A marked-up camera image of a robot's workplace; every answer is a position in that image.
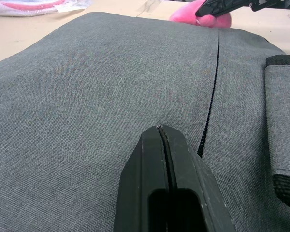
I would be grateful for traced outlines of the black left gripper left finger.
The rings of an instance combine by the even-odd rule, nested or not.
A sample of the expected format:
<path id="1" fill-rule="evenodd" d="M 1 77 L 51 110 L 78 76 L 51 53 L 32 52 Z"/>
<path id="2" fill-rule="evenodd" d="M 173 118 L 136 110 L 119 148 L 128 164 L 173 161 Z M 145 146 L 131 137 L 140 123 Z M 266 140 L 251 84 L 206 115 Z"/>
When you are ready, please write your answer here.
<path id="1" fill-rule="evenodd" d="M 177 183 L 170 149 L 176 129 L 145 130 L 119 182 L 115 232 L 175 232 Z"/>

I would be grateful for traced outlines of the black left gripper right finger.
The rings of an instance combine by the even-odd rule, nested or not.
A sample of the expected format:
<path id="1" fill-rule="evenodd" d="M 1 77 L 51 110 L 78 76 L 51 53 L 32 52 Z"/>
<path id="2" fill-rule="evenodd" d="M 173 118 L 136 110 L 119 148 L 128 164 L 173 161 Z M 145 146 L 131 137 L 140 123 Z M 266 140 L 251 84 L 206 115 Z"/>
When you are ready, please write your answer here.
<path id="1" fill-rule="evenodd" d="M 233 232 L 218 184 L 184 135 L 166 125 L 159 127 L 165 146 L 170 203 L 170 232 Z"/>

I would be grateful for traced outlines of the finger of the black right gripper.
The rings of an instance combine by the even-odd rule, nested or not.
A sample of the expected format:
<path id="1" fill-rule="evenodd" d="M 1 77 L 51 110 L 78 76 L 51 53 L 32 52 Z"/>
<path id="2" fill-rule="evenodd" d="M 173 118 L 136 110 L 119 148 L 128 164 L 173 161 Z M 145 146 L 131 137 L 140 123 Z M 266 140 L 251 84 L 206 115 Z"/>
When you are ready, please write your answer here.
<path id="1" fill-rule="evenodd" d="M 197 17 L 212 15 L 219 17 L 243 6 L 248 6 L 249 0 L 206 0 L 196 11 Z"/>

